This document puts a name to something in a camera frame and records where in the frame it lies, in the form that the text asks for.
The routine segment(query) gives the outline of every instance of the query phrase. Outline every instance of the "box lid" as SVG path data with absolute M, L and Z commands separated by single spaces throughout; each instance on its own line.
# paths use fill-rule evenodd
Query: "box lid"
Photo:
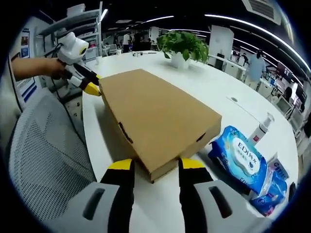
M 176 158 L 221 120 L 191 95 L 142 69 L 100 79 L 100 89 L 150 173 Z

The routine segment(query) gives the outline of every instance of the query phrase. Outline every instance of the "cardboard box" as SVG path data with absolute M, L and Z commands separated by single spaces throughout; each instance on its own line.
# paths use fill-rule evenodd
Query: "cardboard box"
M 150 181 L 220 133 L 221 115 L 145 70 L 113 75 L 99 84 L 129 156 L 141 160 Z

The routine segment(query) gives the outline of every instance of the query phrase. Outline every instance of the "gray mesh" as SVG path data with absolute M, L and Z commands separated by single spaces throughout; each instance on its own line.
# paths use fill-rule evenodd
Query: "gray mesh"
M 80 122 L 75 126 L 83 131 Z M 26 206 L 40 220 L 61 216 L 68 201 L 95 181 L 86 147 L 63 105 L 47 89 L 38 93 L 17 122 L 9 173 Z

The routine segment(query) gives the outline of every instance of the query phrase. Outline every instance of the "white pot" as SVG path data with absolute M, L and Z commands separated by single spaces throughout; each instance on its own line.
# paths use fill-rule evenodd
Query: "white pot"
M 190 58 L 185 61 L 181 52 L 175 53 L 172 51 L 172 65 L 177 69 L 188 69 Z

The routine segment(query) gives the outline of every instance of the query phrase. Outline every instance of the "round table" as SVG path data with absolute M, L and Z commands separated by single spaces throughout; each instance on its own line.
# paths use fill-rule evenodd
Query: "round table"
M 256 148 L 267 161 L 278 152 L 279 159 L 290 176 L 286 181 L 288 188 L 292 182 L 297 183 L 298 157 L 290 124 L 270 102 L 234 77 L 194 61 L 191 61 L 189 69 L 178 70 L 173 68 L 170 60 L 165 59 L 160 52 L 139 57 L 133 57 L 131 53 L 108 56 L 91 61 L 87 66 L 102 77 L 142 68 L 179 87 L 221 114 L 222 130 L 232 125 L 246 137 L 251 135 L 259 121 L 266 118 L 267 112 L 271 113 L 275 122 L 257 143 Z M 101 180 L 111 163 L 127 158 L 104 108 L 101 97 L 83 93 L 86 144 L 97 181 Z M 207 145 L 205 149 L 210 151 L 211 146 Z M 201 160 L 197 154 L 192 158 Z M 210 166 L 202 162 L 211 176 L 217 179 Z M 151 184 L 144 179 L 143 172 L 137 166 L 130 232 L 184 232 L 179 191 L 178 169 Z M 286 200 L 269 217 L 278 216 L 287 200 L 288 192 Z M 262 216 L 246 200 L 245 205 L 253 214 Z

